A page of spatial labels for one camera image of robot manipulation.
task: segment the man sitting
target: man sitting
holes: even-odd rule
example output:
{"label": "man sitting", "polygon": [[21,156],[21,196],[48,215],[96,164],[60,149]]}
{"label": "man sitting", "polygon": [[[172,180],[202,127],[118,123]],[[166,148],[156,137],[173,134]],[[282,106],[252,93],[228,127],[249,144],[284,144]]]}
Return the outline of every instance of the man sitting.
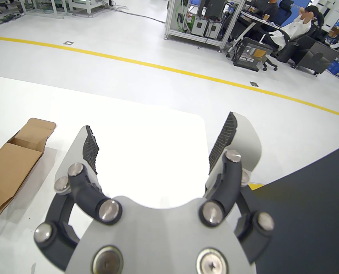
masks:
{"label": "man sitting", "polygon": [[[281,29],[288,34],[291,40],[293,40],[310,30],[311,21],[318,14],[319,10],[316,6],[308,6],[305,9],[301,7],[299,10],[299,16],[295,18],[293,22]],[[259,41],[264,34],[264,32],[256,31],[252,33],[250,38],[255,41]],[[281,50],[286,46],[284,35],[279,30],[266,34],[262,42],[270,45],[275,50]]]}
{"label": "man sitting", "polygon": [[277,4],[277,0],[269,0],[264,11],[257,11],[255,14],[262,16],[263,14],[269,15],[268,21],[273,22],[273,18],[275,17],[277,11],[279,10],[279,5]]}

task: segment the metal frame cart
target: metal frame cart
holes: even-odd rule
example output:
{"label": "metal frame cart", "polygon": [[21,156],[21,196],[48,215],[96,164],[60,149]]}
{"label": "metal frame cart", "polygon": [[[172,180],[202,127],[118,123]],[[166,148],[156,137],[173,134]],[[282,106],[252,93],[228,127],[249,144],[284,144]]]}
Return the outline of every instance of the metal frame cart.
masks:
{"label": "metal frame cart", "polygon": [[230,36],[230,33],[232,32],[232,29],[245,3],[245,0],[225,0],[225,1],[236,3],[237,7],[234,9],[232,19],[229,22],[228,28],[224,34],[222,41],[208,38],[208,37],[201,37],[201,36],[193,35],[191,33],[183,33],[179,31],[177,28],[174,28],[173,26],[177,24],[176,22],[177,18],[175,18],[175,13],[176,13],[175,6],[176,4],[180,3],[181,0],[169,0],[164,39],[168,39],[169,35],[174,35],[177,37],[191,39],[193,41],[207,43],[207,44],[219,47],[219,52],[220,52],[222,49],[224,49],[225,44]]}

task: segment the white floor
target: white floor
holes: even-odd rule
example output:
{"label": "white floor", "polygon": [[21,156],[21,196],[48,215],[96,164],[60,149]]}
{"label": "white floor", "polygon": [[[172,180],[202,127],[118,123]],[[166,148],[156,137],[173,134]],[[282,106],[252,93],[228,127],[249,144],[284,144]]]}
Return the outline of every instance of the white floor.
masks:
{"label": "white floor", "polygon": [[[165,21],[166,0],[114,0],[129,12]],[[339,79],[280,64],[277,72],[234,67],[224,54],[163,40],[164,24],[109,11],[64,20],[24,16],[0,25],[0,36],[147,61],[277,92],[339,112]],[[251,181],[270,183],[339,147],[339,116],[289,100],[169,71],[72,51],[0,41],[0,76],[115,97],[200,115],[209,150],[229,111],[254,125],[262,158]]]}

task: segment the white t-shirt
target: white t-shirt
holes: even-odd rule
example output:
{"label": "white t-shirt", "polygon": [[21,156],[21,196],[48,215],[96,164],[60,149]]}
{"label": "white t-shirt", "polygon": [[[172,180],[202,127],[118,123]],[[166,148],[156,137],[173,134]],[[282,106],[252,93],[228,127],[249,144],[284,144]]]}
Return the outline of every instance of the white t-shirt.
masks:
{"label": "white t-shirt", "polygon": [[[311,20],[307,24],[304,24],[304,21],[301,20],[301,16],[299,15],[292,23],[282,27],[281,29],[286,32],[290,39],[295,39],[304,33],[308,32],[311,28]],[[269,33],[271,35],[271,39],[280,46],[280,50],[286,46],[285,38],[281,31],[273,31]]]}

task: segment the yellow floor line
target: yellow floor line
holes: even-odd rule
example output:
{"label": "yellow floor line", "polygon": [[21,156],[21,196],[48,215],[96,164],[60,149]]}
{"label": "yellow floor line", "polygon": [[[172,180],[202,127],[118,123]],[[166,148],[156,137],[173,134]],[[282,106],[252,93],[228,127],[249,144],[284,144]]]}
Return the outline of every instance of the yellow floor line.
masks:
{"label": "yellow floor line", "polygon": [[263,186],[262,184],[249,183],[249,187],[250,187],[251,190],[255,190],[255,189],[260,188],[262,186]]}
{"label": "yellow floor line", "polygon": [[330,110],[328,108],[318,106],[317,104],[313,104],[313,103],[310,103],[310,102],[307,102],[307,101],[304,101],[304,100],[301,100],[301,99],[297,99],[297,98],[294,98],[294,97],[282,95],[282,94],[267,91],[267,90],[262,90],[262,89],[259,89],[259,88],[255,88],[253,86],[245,86],[243,84],[238,84],[236,82],[227,81],[227,80],[223,80],[223,79],[219,79],[219,78],[215,78],[215,77],[209,77],[209,76],[206,76],[206,75],[196,74],[196,73],[189,72],[189,71],[184,71],[184,70],[175,69],[175,68],[171,68],[171,67],[151,64],[151,63],[147,63],[147,62],[143,62],[143,61],[127,59],[126,57],[120,57],[120,56],[109,55],[109,54],[104,54],[104,53],[99,53],[99,52],[94,52],[94,51],[89,51],[89,50],[83,50],[83,49],[73,48],[73,47],[70,47],[70,46],[62,46],[62,45],[55,45],[55,44],[49,44],[49,43],[27,41],[25,39],[0,37],[0,41],[24,43],[24,44],[43,46],[43,47],[57,48],[57,49],[62,49],[62,50],[67,50],[67,51],[74,51],[74,52],[84,53],[84,54],[88,54],[88,55],[105,57],[105,58],[111,59],[111,60],[123,61],[123,62],[126,62],[126,63],[132,63],[132,64],[147,66],[147,67],[151,67],[151,68],[166,70],[166,71],[170,71],[170,72],[180,73],[180,74],[184,74],[184,75],[188,75],[188,76],[192,76],[192,77],[197,77],[197,78],[202,78],[202,79],[206,79],[206,80],[210,80],[210,81],[220,82],[222,84],[227,84],[227,85],[230,85],[230,86],[236,86],[238,88],[247,89],[247,90],[251,90],[251,91],[254,91],[254,92],[259,92],[259,93],[263,93],[263,94],[287,99],[287,100],[290,100],[290,101],[301,103],[301,104],[304,104],[306,106],[317,108],[319,110],[326,111],[326,112],[329,112],[331,114],[339,116],[339,112],[337,112],[337,111]]}

